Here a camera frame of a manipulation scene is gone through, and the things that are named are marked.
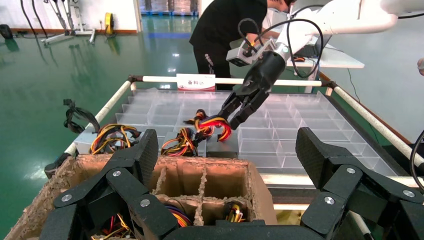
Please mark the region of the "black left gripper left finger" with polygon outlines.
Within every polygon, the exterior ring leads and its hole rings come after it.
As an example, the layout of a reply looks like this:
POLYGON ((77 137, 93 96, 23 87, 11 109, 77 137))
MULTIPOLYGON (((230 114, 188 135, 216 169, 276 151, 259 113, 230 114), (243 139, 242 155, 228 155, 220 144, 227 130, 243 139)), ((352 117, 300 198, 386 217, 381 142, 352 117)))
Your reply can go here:
POLYGON ((147 129, 136 145, 116 151, 99 173, 54 200, 40 239, 87 240, 117 214, 139 240, 175 231, 177 219, 148 189, 158 150, 156 131, 147 129))

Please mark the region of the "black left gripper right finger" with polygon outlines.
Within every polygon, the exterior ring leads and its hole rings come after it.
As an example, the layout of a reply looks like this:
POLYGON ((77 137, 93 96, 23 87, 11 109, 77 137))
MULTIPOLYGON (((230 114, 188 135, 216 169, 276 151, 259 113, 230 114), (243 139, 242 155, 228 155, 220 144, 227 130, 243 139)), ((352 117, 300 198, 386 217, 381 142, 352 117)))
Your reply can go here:
POLYGON ((297 158, 319 190, 301 225, 333 239, 353 212, 384 230, 386 240, 424 237, 424 197, 418 191, 365 167, 346 148, 322 142, 308 127, 297 131, 297 158))

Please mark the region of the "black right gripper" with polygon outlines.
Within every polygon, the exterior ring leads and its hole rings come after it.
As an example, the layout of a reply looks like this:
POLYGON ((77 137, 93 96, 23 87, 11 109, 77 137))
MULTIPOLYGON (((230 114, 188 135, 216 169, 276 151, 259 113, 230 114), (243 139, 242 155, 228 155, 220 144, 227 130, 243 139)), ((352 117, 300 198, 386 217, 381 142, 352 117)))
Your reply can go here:
POLYGON ((274 51, 264 52, 262 58, 247 72, 243 81, 243 94, 241 90, 233 90, 217 115, 230 121, 231 129, 236 130, 263 105, 285 68, 286 61, 281 55, 274 51), (238 107, 240 110, 230 118, 238 107))

